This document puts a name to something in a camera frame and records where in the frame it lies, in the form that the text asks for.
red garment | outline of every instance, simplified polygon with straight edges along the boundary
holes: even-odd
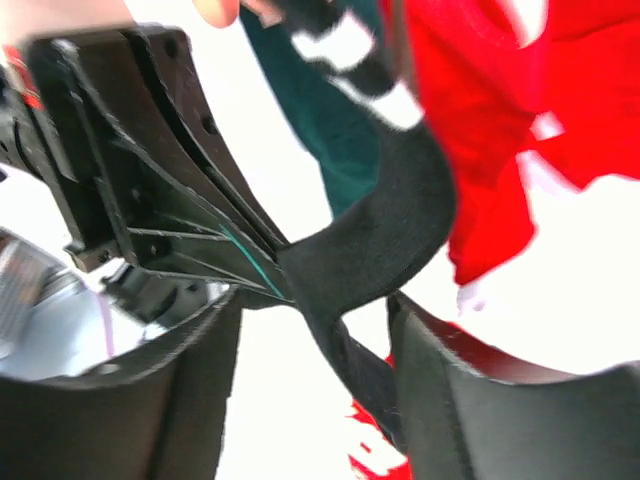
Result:
[[[381,0],[390,22],[390,0]],[[640,177],[640,2],[551,0],[525,48],[495,0],[407,0],[419,94],[459,194],[450,238],[464,285],[522,251],[531,222],[516,154],[536,148],[579,187]],[[552,111],[566,134],[533,141]]]

dark green cloth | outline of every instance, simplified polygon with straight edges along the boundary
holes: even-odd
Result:
[[[345,0],[381,38],[376,0]],[[247,9],[240,18],[265,76],[296,135],[316,158],[334,217],[365,196],[378,179],[379,145],[367,115],[293,49],[280,26],[263,28]]]

